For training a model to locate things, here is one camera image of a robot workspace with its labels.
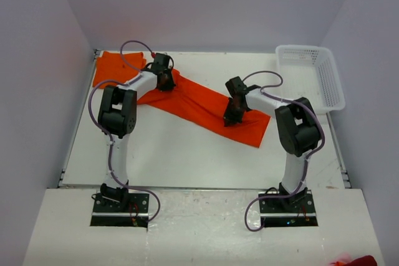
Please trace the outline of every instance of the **purple cable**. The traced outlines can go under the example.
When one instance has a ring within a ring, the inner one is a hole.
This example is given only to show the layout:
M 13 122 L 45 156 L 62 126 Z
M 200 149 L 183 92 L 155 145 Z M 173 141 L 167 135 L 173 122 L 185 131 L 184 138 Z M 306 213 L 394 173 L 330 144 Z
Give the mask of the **purple cable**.
M 141 72 L 141 70 L 137 67 L 135 67 L 134 65 L 131 65 L 130 62 L 127 61 L 127 59 L 125 58 L 124 54 L 123 54 L 123 48 L 126 46 L 126 44 L 129 43 L 137 43 L 140 45 L 143 45 L 144 47 L 146 47 L 148 49 L 148 51 L 151 52 L 151 56 L 154 54 L 154 52 L 152 52 L 151 48 L 149 48 L 149 46 L 147 46 L 145 43 L 140 42 L 139 40 L 127 40 L 126 42 L 124 42 L 121 46 L 120 46 L 120 50 L 119 50 L 119 54 L 120 57 L 122 58 L 122 60 L 125 62 L 125 64 L 127 64 L 129 67 L 131 67 L 132 69 L 135 69 L 136 71 Z
M 137 186 L 130 186 L 130 185 L 124 184 L 123 182 L 119 181 L 118 177 L 116 177 L 116 175 L 113 173 L 113 169 L 112 169 L 112 165 L 111 165 L 112 150 L 113 150 L 113 137 L 112 137 L 112 134 L 111 134 L 108 130 L 106 130 L 103 126 L 101 126 L 101 125 L 98 123 L 98 121 L 97 121 L 97 120 L 95 119 L 95 117 L 94 117 L 93 110 L 92 110 L 92 101 L 93 101 L 94 93 L 95 93 L 96 90 L 99 89 L 99 87 L 100 87 L 101 85 L 103 85 L 103 84 L 105 84 L 105 83 L 116 83 L 116 84 L 119 84 L 119 85 L 121 85 L 121 86 L 123 86 L 123 87 L 128 87 L 129 85 L 135 83 L 135 82 L 136 82 L 138 79 L 140 79 L 141 77 L 142 77 L 141 74 L 138 74 L 135 78 L 133 78 L 132 81 L 130 81 L 130 82 L 128 82 L 128 83 L 122 83 L 122 82 L 119 82 L 119 81 L 116 81 L 116 80 L 112 80 L 112 79 L 110 79 L 110 80 L 104 80 L 103 82 L 100 82 L 100 83 L 97 84 L 97 85 L 93 88 L 93 90 L 90 92 L 89 100 L 87 101 L 87 106 L 88 106 L 88 109 L 89 109 L 90 118 L 92 119 L 94 125 L 96 125 L 98 128 L 100 128 L 100 130 L 103 131 L 103 132 L 104 132 L 106 135 L 108 135 L 109 138 L 110 138 L 110 150 L 109 150 L 109 152 L 108 152 L 108 169 L 109 169 L 109 171 L 111 172 L 111 177 L 115 180 L 116 183 L 118 183 L 119 185 L 121 185 L 121 186 L 124 187 L 124 188 L 131 189 L 131 190 L 136 190 L 136 191 L 141 191 L 141 192 L 147 192 L 147 193 L 151 194 L 151 195 L 156 199 L 156 202 L 158 203 L 158 209 L 156 210 L 156 212 L 155 212 L 155 214 L 153 215 L 153 217 L 151 217 L 151 218 L 148 220 L 148 222 L 150 222 L 150 221 L 152 221 L 152 220 L 158 215 L 158 213 L 160 212 L 160 209 L 161 209 L 161 201 L 160 201 L 159 197 L 158 197 L 153 191 L 151 191 L 151 190 L 144 189 L 144 188 L 140 188 L 140 187 L 137 187 Z
M 281 80 L 280 83 L 278 83 L 278 84 L 276 84 L 276 85 L 265 85 L 265 86 L 261 87 L 261 93 L 262 93 L 264 96 L 269 97 L 269 98 L 271 98 L 271 99 L 273 99 L 273 100 L 277 100 L 277 101 L 281 101 L 281 102 L 289 103 L 289 104 L 295 104 L 295 105 L 298 105 L 298 106 L 302 107 L 302 108 L 314 119 L 314 121 L 315 121 L 315 123 L 316 123 L 316 126 L 317 126 L 317 129 L 319 129 L 319 131 L 320 131 L 320 137 L 321 137 L 322 142 L 321 142 L 320 146 L 318 146 L 316 149 L 314 149 L 314 150 L 311 151 L 308 155 L 306 155 L 306 157 L 305 157 L 305 165 L 304 165 L 304 173 L 303 173 L 303 175 L 302 175 L 302 178 L 300 179 L 300 183 L 298 184 L 298 186 L 296 187 L 296 189 L 295 189 L 292 193 L 287 194 L 286 196 L 278 196 L 278 195 L 273 195 L 273 196 L 272 196 L 272 195 L 269 195 L 269 196 L 268 196 L 268 195 L 266 195 L 266 196 L 261 196 L 261 197 L 257 197 L 257 198 L 255 198 L 255 199 L 253 199 L 253 200 L 248 204 L 248 206 L 247 206 L 247 208 L 246 208 L 246 210 L 245 210 L 244 223 L 245 223 L 246 228 L 247 228 L 248 230 L 250 230 L 251 232 L 258 232 L 258 231 L 260 231 L 261 229 L 264 228 L 264 225 L 261 225 L 260 227 L 258 227 L 258 228 L 256 228 L 256 229 L 252 229 L 252 228 L 249 227 L 249 225 L 248 225 L 248 212 L 249 212 L 249 209 L 251 208 L 251 206 L 252 206 L 255 202 L 257 202 L 257 201 L 263 201 L 263 200 L 265 200 L 265 199 L 272 199 L 272 198 L 273 198 L 273 199 L 289 199 L 290 197 L 294 196 L 294 195 L 299 191 L 299 189 L 302 187 L 303 182 L 304 182 L 305 179 L 306 179 L 306 174 L 307 174 L 307 169 L 308 169 L 308 167 L 309 167 L 309 160 L 310 160 L 310 157 L 311 157 L 314 153 L 320 151 L 320 150 L 323 148 L 324 144 L 325 144 L 325 135 L 324 135 L 324 131 L 323 131 L 322 125 L 320 124 L 319 120 L 317 119 L 317 117 L 315 116 L 315 114 L 312 112 L 312 110 L 310 110 L 309 107 L 305 106 L 305 105 L 302 104 L 302 103 L 299 103 L 299 102 L 296 102 L 296 101 L 292 101 L 292 100 L 288 100 L 288 99 L 284 99 L 284 98 L 281 98 L 281 97 L 276 97 L 276 96 L 274 96 L 274 95 L 271 95 L 271 94 L 266 93 L 266 92 L 263 91 L 265 88 L 268 88 L 268 87 L 280 87 L 280 86 L 283 84 L 283 82 L 284 82 L 284 80 L 283 80 L 283 78 L 281 77 L 280 74 L 278 74 L 278 73 L 276 73 L 276 72 L 273 72 L 273 71 L 266 71 L 266 70 L 257 71 L 257 72 L 254 72 L 254 73 L 249 74 L 247 77 L 245 77 L 245 78 L 243 79 L 243 81 L 246 80 L 247 78 L 249 78 L 250 76 L 253 76 L 253 75 L 256 75 L 256 74 L 259 74 L 259 73 L 274 74 L 274 75 L 277 75 L 277 76 L 280 78 L 280 80 Z

